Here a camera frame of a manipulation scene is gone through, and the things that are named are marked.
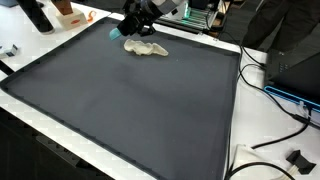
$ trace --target table surface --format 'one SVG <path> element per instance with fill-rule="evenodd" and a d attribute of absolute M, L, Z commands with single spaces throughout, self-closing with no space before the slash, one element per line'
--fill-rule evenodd
<path fill-rule="evenodd" d="M 1 45 L 9 45 L 10 43 L 13 43 L 19 48 L 19 52 L 15 57 L 6 58 L 2 61 L 15 71 L 54 49 L 63 42 L 66 42 L 68 39 L 86 28 L 86 26 L 81 26 L 70 31 L 64 31 L 55 19 L 54 15 L 56 10 L 54 9 L 54 6 L 47 1 L 43 2 L 46 5 L 44 12 L 56 28 L 55 33 L 52 35 L 41 35 L 33 27 L 30 20 L 24 15 L 19 6 L 14 8 L 5 8 L 0 6 Z M 77 7 L 83 11 L 85 15 L 88 15 L 88 12 L 91 10 L 95 10 L 97 12 L 97 16 L 94 18 L 94 21 L 106 16 L 114 19 L 123 18 L 120 14 L 111 14 L 106 11 L 78 4 L 73 4 L 73 7 Z M 222 49 L 240 52 L 238 46 L 219 41 L 210 36 L 194 35 L 160 25 L 154 25 L 154 27 L 160 32 L 173 34 Z M 265 62 L 265 53 L 250 49 L 248 49 L 248 52 L 260 62 Z M 242 66 L 248 63 L 252 63 L 252 61 L 244 55 L 242 58 Z M 262 87 L 263 75 L 263 72 L 255 68 L 248 68 L 244 73 L 244 76 L 250 83 L 260 87 Z M 7 77 L 7 75 L 0 72 L 0 80 L 5 77 Z M 297 113 L 297 108 L 293 103 L 282 99 L 278 100 L 287 110 Z M 0 106 L 114 179 L 154 179 L 150 175 L 135 168 L 99 145 L 82 137 L 80 134 L 73 132 L 26 104 L 15 100 L 3 91 L 0 91 Z M 314 116 L 314 118 L 320 118 L 319 114 L 314 114 Z M 239 82 L 232 123 L 231 158 L 233 157 L 235 147 L 238 144 L 252 146 L 286 136 L 296 132 L 301 127 L 301 123 L 291 119 L 289 116 L 281 112 L 279 108 L 265 95 L 248 87 L 242 81 Z M 290 164 L 286 162 L 286 156 L 293 150 L 298 149 L 301 150 L 302 154 L 308 160 L 314 163 L 319 163 L 320 131 L 310 127 L 303 134 L 297 137 L 258 149 L 257 151 L 261 156 L 267 158 L 269 162 L 277 164 L 283 168 L 288 168 Z M 239 173 L 239 176 L 236 178 L 243 178 L 246 180 L 255 179 L 255 177 L 259 177 L 258 173 L 254 173 L 256 172 L 255 170 L 255 168 L 250 168 L 246 170 L 245 173 Z M 310 175 L 296 176 L 297 179 L 301 180 L 319 179 L 317 177 L 320 177 L 320 168 L 318 166 L 315 167 Z"/>

